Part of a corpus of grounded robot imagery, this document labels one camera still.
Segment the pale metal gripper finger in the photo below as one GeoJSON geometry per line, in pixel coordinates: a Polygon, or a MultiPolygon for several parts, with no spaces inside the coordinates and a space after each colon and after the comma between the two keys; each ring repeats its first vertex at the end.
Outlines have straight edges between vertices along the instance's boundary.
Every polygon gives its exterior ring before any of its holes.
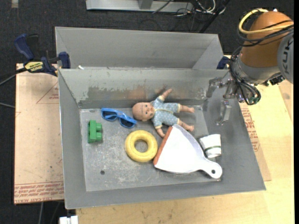
{"type": "Polygon", "coordinates": [[[208,86],[208,89],[206,91],[206,97],[207,98],[211,98],[212,97],[213,92],[219,86],[219,82],[220,82],[220,78],[218,78],[218,77],[209,80],[209,86],[208,86]]]}
{"type": "Polygon", "coordinates": [[[217,125],[221,126],[229,120],[231,109],[232,109],[232,106],[230,105],[230,103],[227,99],[225,99],[221,102],[220,116],[216,121],[217,125]]]}

